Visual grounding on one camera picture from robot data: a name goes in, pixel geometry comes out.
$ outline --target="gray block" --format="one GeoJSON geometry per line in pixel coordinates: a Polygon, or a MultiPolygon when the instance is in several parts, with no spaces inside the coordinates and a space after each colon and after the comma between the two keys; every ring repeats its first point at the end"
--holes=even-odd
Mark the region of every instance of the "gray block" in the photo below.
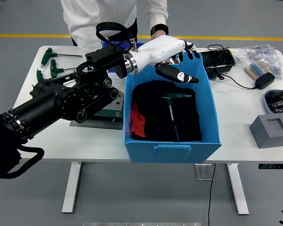
{"type": "Polygon", "coordinates": [[[283,146],[283,114],[258,115],[250,126],[259,148],[283,146]]]}

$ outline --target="white shirt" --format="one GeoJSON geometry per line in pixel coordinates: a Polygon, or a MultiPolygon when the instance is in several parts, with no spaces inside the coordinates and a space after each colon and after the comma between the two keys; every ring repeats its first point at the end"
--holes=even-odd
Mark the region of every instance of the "white shirt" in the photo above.
{"type": "MultiPolygon", "coordinates": [[[[144,1],[150,28],[157,24],[166,24],[166,1],[144,1]]],[[[61,0],[64,20],[83,56],[102,47],[101,40],[95,35],[97,24],[117,22],[127,28],[133,25],[137,14],[136,2],[137,0],[61,0]]],[[[116,33],[101,32],[104,37],[116,33]]]]}

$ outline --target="power adapter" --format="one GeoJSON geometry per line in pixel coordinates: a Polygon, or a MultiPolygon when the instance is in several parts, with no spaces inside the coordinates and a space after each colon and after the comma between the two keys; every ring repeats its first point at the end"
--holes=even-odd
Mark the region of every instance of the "power adapter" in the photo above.
{"type": "Polygon", "coordinates": [[[260,76],[255,81],[255,89],[264,89],[275,81],[275,77],[270,72],[267,72],[260,76]]]}

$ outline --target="blue storage box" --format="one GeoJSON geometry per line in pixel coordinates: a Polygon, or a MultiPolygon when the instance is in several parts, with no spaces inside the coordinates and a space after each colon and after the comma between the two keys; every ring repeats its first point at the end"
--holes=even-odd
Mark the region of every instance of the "blue storage box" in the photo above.
{"type": "Polygon", "coordinates": [[[128,75],[125,83],[124,128],[125,147],[131,162],[160,163],[203,163],[220,146],[218,121],[208,76],[202,64],[202,57],[190,60],[184,53],[184,61],[173,65],[184,73],[197,77],[199,83],[176,83],[181,88],[191,88],[196,93],[202,141],[159,142],[134,140],[130,136],[132,91],[144,82],[167,79],[157,75],[153,66],[147,66],[135,75],[128,75]]]}

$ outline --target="white table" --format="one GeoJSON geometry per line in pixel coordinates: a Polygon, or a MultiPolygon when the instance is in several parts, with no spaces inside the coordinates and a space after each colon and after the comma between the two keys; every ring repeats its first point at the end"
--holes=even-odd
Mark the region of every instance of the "white table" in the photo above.
{"type": "MultiPolygon", "coordinates": [[[[29,92],[32,90],[32,85],[37,83],[36,70],[37,68],[40,69],[41,59],[48,47],[51,47],[53,52],[58,54],[81,54],[78,47],[41,47],[36,54],[14,107],[31,99],[29,92]]],[[[237,50],[232,49],[231,51],[235,54],[237,50]]],[[[277,51],[277,54],[283,64],[282,54],[279,51],[277,51]]],[[[57,68],[72,68],[84,62],[84,59],[59,56],[56,58],[56,62],[57,68]]],[[[42,68],[42,73],[44,78],[50,77],[49,62],[42,68]]],[[[232,76],[244,86],[254,87],[254,81],[241,67],[233,67],[227,75],[232,76]]],[[[109,76],[112,78],[115,87],[124,92],[125,79],[121,80],[115,74],[109,76]]],[[[216,105],[222,146],[205,163],[227,163],[238,214],[248,214],[237,166],[241,162],[283,163],[283,147],[258,149],[249,129],[258,115],[267,113],[263,104],[264,93],[270,89],[283,89],[283,80],[275,81],[264,90],[241,89],[229,78],[225,78],[223,81],[217,78],[210,84],[216,105]]],[[[43,159],[45,160],[72,162],[62,210],[65,213],[73,211],[81,162],[130,162],[124,145],[123,130],[70,127],[69,124],[69,121],[58,120],[37,134],[28,143],[28,146],[43,148],[45,151],[43,159]]],[[[25,152],[22,152],[21,155],[22,158],[32,157],[31,154],[25,152]]]]}

